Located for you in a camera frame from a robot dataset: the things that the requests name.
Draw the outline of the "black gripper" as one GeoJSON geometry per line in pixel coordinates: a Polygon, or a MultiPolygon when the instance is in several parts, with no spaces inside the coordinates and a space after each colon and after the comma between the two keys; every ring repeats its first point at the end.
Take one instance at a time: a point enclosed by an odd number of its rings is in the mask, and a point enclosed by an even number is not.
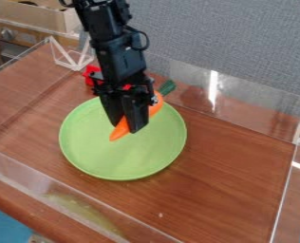
{"type": "Polygon", "coordinates": [[[139,32],[122,32],[119,35],[90,35],[90,45],[102,69],[114,68],[122,79],[134,86],[127,91],[96,92],[100,96],[108,120],[116,126],[123,114],[131,133],[148,123],[148,105],[154,104],[154,88],[144,74],[146,61],[139,32]]]}

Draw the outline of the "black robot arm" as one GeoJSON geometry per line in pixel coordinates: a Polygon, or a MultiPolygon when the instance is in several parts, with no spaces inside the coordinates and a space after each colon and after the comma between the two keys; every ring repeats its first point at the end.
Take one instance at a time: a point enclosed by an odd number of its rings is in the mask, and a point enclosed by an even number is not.
{"type": "Polygon", "coordinates": [[[90,74],[94,93],[99,96],[112,126],[126,118],[135,133],[148,123],[148,106],[158,102],[154,80],[144,74],[143,51],[150,41],[146,33],[131,28],[132,18],[126,0],[59,0],[73,8],[90,36],[102,77],[90,74]]]}

